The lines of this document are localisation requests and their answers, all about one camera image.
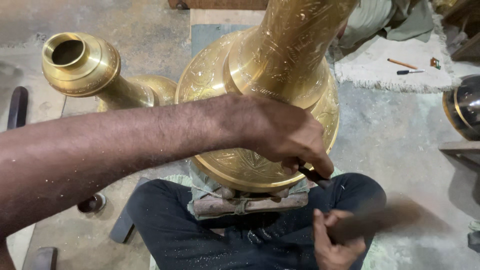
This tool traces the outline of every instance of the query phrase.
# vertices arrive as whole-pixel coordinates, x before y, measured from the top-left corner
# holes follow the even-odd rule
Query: brass vase
[[[177,84],[158,75],[120,76],[120,55],[104,39],[60,33],[42,51],[42,70],[50,85],[69,97],[97,96],[98,111],[173,104]]]
[[[180,77],[175,102],[238,93],[292,104],[309,110],[322,123],[329,152],[339,111],[324,55],[356,2],[270,0],[259,26],[224,35],[192,59]],[[279,163],[241,148],[204,153],[192,160],[212,179],[242,191],[274,192],[304,177],[285,175]]]

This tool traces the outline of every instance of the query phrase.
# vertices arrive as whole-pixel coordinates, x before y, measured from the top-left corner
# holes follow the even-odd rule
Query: forearm
[[[87,114],[0,134],[0,237],[133,172],[241,147],[241,127],[225,115],[236,99]]]

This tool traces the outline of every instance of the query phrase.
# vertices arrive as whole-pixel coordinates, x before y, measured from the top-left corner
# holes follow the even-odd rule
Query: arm
[[[276,101],[224,95],[62,118],[0,134],[0,241],[146,168],[233,147],[300,157],[328,177],[323,127]]]

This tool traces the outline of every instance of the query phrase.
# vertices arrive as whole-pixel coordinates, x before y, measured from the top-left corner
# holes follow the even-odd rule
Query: orange pencil
[[[395,64],[399,64],[399,65],[402,65],[402,66],[406,66],[406,67],[409,67],[409,68],[412,68],[412,69],[418,69],[418,67],[416,67],[416,66],[405,64],[405,63],[402,63],[400,61],[393,60],[393,59],[390,59],[390,58],[388,58],[387,61],[390,61],[390,62],[395,63]]]

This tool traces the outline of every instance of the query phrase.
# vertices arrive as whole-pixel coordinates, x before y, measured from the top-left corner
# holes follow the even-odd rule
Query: black pants
[[[160,270],[318,269],[312,214],[331,209],[358,213],[382,208],[383,189],[368,176],[346,173],[327,189],[312,188],[308,205],[284,212],[197,221],[186,209],[190,188],[152,180],[132,194],[127,210]],[[225,228],[225,236],[209,229]],[[367,249],[372,242],[365,239]],[[365,253],[350,269],[360,270]]]

